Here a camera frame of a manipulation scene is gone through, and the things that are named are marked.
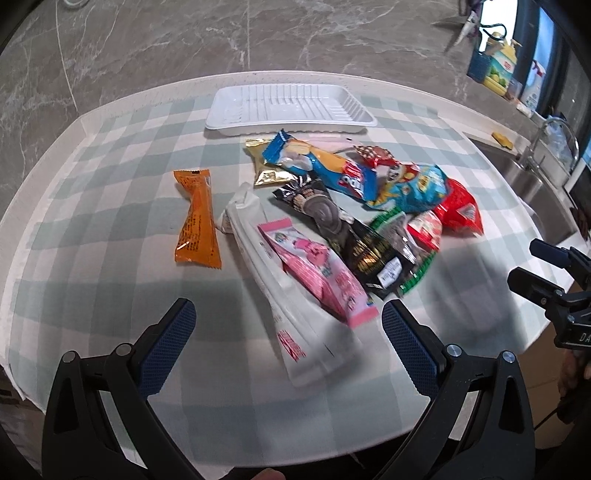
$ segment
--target metal screw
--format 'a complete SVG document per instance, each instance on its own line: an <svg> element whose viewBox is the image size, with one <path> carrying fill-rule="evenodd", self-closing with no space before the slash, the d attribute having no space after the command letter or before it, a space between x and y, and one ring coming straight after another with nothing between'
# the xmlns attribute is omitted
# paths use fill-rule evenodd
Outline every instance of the metal screw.
<svg viewBox="0 0 591 480"><path fill-rule="evenodd" d="M62 355L61 361L64 362L65 364L69 364L75 358L76 358L76 352L74 352L73 350L70 350L69 352L66 352Z"/></svg>
<svg viewBox="0 0 591 480"><path fill-rule="evenodd" d="M503 352L503 360L512 364L515 361L515 355L513 355L513 352L510 352L509 350L505 350Z"/></svg>
<svg viewBox="0 0 591 480"><path fill-rule="evenodd" d="M115 353L119 356L125 356L131 351L131 345L128 343L122 343L115 349Z"/></svg>
<svg viewBox="0 0 591 480"><path fill-rule="evenodd" d="M460 356L462 354L462 349L453 343L447 346L446 351L451 356Z"/></svg>

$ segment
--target black snack package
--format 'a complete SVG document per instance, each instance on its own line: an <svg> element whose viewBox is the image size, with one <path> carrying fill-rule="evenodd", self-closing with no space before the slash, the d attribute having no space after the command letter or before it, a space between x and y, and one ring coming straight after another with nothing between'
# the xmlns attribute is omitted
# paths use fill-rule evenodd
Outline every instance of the black snack package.
<svg viewBox="0 0 591 480"><path fill-rule="evenodd" d="M378 297L395 291L414 266L384 237L336 206L322 180L313 174L289 182L273 195L311 216L355 278Z"/></svg>

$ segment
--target blue gripper pad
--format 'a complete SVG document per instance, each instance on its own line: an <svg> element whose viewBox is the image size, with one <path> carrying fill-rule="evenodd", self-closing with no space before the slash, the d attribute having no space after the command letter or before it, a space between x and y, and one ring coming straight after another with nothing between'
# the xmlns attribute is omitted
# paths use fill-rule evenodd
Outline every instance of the blue gripper pad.
<svg viewBox="0 0 591 480"><path fill-rule="evenodd" d="M439 391L437 364L402 318L393 301L384 305L382 327L415 388L421 395L433 400Z"/></svg>
<svg viewBox="0 0 591 480"><path fill-rule="evenodd" d="M164 316L162 322L166 322L167 316L173 314L173 318L168 320L164 331L155 340L152 348L139 365L137 386L143 399L160 391L187 340L193 333L197 321L195 306L189 300L183 300L184 304L180 309L177 309L176 312L173 311L177 305L175 303Z"/></svg>

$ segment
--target orange snack wrapper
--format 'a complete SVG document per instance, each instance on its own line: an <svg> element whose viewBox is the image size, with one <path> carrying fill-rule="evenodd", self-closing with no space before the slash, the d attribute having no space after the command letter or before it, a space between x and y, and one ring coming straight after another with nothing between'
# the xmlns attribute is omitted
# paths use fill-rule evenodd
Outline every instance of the orange snack wrapper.
<svg viewBox="0 0 591 480"><path fill-rule="evenodd" d="M209 170L175 170L174 178L191 196L187 219L178 235L175 262L195 262L221 268L222 259L213 223L212 187Z"/></svg>

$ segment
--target kitchen sink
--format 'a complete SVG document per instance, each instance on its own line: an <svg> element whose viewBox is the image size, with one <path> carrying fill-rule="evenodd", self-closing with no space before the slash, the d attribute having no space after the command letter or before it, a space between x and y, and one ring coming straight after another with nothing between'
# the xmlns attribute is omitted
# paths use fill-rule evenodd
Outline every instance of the kitchen sink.
<svg viewBox="0 0 591 480"><path fill-rule="evenodd" d="M521 167L513 153L477 140L471 142L491 161L517 196L533 210L530 215L543 240L557 245L575 233L570 211L548 183L531 170Z"/></svg>

